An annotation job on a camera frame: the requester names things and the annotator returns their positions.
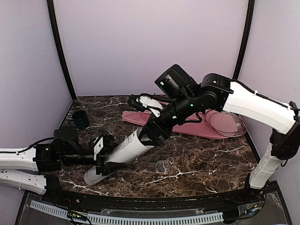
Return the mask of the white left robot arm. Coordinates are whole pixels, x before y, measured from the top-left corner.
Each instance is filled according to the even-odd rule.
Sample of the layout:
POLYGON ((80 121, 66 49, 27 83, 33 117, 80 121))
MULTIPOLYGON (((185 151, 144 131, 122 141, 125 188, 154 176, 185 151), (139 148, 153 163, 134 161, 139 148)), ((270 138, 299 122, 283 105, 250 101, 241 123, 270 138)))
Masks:
POLYGON ((108 160, 116 146, 112 135, 101 135, 82 146, 76 128, 62 127, 54 131, 53 137, 27 148, 1 149, 0 181, 40 195, 47 194, 55 204, 63 204, 66 193, 61 190, 59 178, 46 172, 59 171, 63 165, 92 165, 96 175, 110 175, 128 166, 108 160))

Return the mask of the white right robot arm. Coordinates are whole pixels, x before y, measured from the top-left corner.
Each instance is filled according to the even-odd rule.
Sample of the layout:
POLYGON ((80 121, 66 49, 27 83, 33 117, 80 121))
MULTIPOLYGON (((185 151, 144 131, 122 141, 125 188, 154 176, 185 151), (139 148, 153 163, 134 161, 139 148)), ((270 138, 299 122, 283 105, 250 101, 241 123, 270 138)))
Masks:
POLYGON ((171 102, 151 115, 138 138, 144 145, 159 146, 168 139, 176 125, 182 125, 192 114, 208 109, 236 113, 272 128, 267 150, 249 176, 249 186, 240 191, 239 199, 250 203, 257 189, 279 168, 294 157, 300 147, 300 118, 294 102, 281 103, 251 90, 238 80, 210 73, 197 83, 179 65, 172 65, 155 84, 171 102))

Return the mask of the clear plastic tube lid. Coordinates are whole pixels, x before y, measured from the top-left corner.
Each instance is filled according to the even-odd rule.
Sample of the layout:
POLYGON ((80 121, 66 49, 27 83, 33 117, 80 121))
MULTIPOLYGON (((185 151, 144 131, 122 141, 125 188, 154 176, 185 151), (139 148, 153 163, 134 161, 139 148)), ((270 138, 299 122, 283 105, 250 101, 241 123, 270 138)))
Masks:
POLYGON ((170 164, 166 160, 157 161, 155 164, 155 169, 158 173, 168 173, 170 171, 170 164))

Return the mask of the pink racket cover bag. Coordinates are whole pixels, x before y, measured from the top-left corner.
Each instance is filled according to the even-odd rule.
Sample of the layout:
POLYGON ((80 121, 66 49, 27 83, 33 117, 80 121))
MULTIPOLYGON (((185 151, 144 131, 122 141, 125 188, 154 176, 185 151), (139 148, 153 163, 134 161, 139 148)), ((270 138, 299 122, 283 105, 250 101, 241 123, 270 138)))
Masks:
MULTIPOLYGON (((150 115, 151 112, 149 111, 145 111, 145 112, 123 111, 122 120, 136 125, 144 126, 147 120, 150 118, 150 115)), ((172 131, 174 133, 193 135, 193 136, 199 136, 203 138, 216 139, 216 140, 227 138, 215 132, 205 122, 203 114, 200 114, 200 117, 202 118, 201 123, 186 123, 181 126, 176 125, 172 131)))

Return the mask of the pink badminton racket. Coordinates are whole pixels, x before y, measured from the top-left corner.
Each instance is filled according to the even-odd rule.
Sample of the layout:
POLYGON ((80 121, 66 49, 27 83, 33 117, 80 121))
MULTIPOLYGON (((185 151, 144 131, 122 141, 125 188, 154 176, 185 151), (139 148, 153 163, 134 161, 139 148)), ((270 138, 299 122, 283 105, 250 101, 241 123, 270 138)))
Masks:
POLYGON ((187 135, 200 136, 210 139, 225 139, 238 137, 245 134, 247 126, 243 119, 230 112, 218 112, 206 110, 205 113, 198 113, 189 116, 187 123, 173 128, 173 132, 187 135))
POLYGON ((247 131, 244 120, 231 112, 208 110, 205 114, 199 116, 210 128, 224 137, 239 137, 247 131))

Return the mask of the pink badminton racket front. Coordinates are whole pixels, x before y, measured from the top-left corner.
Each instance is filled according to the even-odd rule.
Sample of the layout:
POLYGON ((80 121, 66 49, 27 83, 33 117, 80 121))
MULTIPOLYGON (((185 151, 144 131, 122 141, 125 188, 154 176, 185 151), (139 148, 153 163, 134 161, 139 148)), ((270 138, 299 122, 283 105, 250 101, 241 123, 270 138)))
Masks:
POLYGON ((208 110, 205 114, 199 116, 210 128, 224 137, 239 137, 247 131, 244 120, 231 112, 208 110))

